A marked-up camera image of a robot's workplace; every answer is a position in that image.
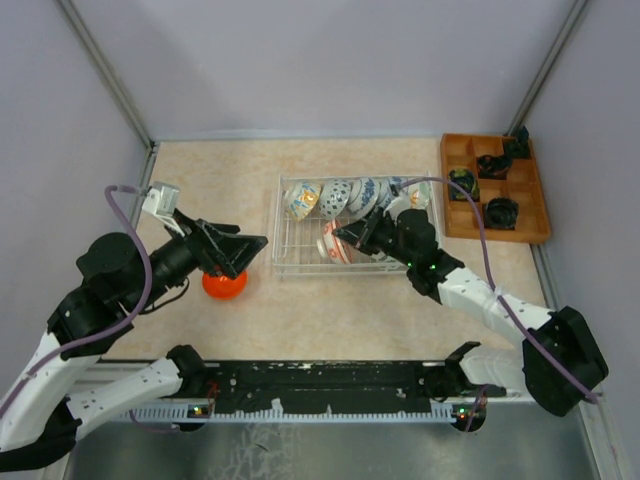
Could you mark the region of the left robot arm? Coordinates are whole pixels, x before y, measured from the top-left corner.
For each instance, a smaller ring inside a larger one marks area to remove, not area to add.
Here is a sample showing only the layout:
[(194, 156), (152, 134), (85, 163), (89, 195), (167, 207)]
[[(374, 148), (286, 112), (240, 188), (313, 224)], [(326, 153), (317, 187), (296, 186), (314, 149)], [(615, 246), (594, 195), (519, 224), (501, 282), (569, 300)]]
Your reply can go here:
[(194, 397), (208, 384), (204, 360), (178, 345), (146, 369), (72, 395), (79, 376), (132, 330), (132, 320), (196, 269), (237, 278), (268, 240), (239, 226), (175, 214), (181, 233), (147, 253), (132, 227), (95, 240), (76, 265), (83, 280), (47, 321), (38, 349), (1, 406), (1, 469), (37, 470), (64, 457), (99, 425), (150, 400)]

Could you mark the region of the green leaf pattern bowl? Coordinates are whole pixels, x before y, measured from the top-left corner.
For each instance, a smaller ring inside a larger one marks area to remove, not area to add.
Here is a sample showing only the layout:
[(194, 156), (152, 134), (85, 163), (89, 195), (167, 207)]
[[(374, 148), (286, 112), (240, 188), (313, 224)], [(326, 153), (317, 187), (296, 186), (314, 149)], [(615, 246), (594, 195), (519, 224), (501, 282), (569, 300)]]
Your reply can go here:
[(395, 271), (403, 266), (401, 262), (382, 252), (372, 255), (371, 260), (383, 271)]

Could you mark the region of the blue white patterned bowl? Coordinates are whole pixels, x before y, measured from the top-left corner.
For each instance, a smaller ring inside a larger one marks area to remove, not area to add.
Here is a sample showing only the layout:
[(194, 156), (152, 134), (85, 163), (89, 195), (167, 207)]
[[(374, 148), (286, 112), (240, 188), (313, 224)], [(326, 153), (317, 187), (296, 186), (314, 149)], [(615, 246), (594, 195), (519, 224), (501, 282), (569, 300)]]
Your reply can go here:
[(395, 198), (392, 192), (392, 186), (401, 185), (403, 182), (404, 178), (399, 176), (389, 176), (384, 178), (380, 182), (380, 192), (376, 201), (376, 205), (383, 209), (386, 209)]

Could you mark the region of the white wire dish rack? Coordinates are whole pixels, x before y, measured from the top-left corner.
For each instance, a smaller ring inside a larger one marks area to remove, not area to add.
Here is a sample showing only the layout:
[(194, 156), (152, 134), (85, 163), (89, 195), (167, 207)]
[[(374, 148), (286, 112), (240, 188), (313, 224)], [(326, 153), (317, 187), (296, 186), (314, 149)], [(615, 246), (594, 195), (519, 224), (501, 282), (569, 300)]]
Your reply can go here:
[(281, 178), (273, 264), (280, 275), (400, 273), (403, 243), (426, 226), (439, 244), (432, 187), (408, 176)]

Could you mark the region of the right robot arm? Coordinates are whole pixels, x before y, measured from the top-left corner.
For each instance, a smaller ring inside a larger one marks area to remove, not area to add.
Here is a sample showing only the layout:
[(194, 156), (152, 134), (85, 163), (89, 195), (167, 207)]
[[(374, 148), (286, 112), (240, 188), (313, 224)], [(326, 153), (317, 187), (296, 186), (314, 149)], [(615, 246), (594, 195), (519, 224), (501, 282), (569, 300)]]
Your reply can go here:
[(492, 287), (436, 240), (426, 212), (397, 217), (376, 210), (338, 228), (335, 237), (369, 256), (383, 254), (405, 265), (412, 287), (435, 302), (465, 312), (511, 343), (507, 350), (469, 345), (454, 354), (448, 387), (461, 396), (479, 386), (527, 393), (555, 416), (592, 401), (608, 365), (584, 316), (565, 306), (553, 311)]

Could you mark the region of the orange white leaf bowl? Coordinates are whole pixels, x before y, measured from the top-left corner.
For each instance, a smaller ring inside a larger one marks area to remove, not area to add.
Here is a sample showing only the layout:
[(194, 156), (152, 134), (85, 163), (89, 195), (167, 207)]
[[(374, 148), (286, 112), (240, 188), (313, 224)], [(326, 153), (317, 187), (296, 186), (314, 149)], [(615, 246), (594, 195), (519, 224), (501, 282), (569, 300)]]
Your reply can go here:
[(316, 245), (323, 259), (330, 260), (336, 265), (350, 265), (353, 261), (350, 247), (334, 235), (334, 231), (339, 227), (340, 223), (337, 219), (327, 222)]

